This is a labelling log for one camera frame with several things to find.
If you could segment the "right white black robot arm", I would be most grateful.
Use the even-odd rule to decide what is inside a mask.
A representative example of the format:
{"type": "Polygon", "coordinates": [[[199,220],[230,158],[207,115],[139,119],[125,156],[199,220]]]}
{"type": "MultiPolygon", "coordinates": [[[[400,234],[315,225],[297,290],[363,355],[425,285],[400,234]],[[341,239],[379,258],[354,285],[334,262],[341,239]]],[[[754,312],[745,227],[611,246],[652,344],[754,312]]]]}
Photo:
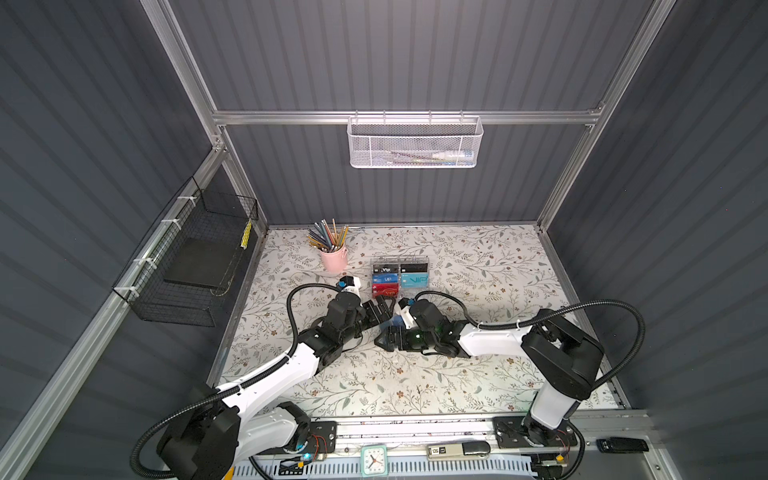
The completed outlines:
{"type": "Polygon", "coordinates": [[[550,309],[534,323],[511,327],[451,320],[424,298],[404,299],[374,344],[388,352],[470,358],[506,355],[528,359],[544,382],[517,431],[534,446],[546,445],[568,428],[566,421],[598,384],[604,349],[592,336],[550,309]]]}

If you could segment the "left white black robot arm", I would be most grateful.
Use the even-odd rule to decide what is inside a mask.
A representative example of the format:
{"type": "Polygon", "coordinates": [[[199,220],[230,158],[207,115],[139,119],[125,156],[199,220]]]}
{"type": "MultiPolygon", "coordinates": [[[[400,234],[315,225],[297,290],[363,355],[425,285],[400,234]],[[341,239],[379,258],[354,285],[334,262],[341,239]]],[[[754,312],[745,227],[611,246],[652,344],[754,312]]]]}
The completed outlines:
{"type": "Polygon", "coordinates": [[[280,396],[330,366],[348,341],[390,320],[394,303],[390,297],[362,302],[352,291],[337,292],[325,316],[305,330],[292,330],[286,353],[236,381],[203,390],[191,408],[164,421],[156,453],[165,469],[141,466],[137,452],[132,468],[146,478],[222,479],[236,463],[267,450],[313,450],[310,417],[280,396]]]}

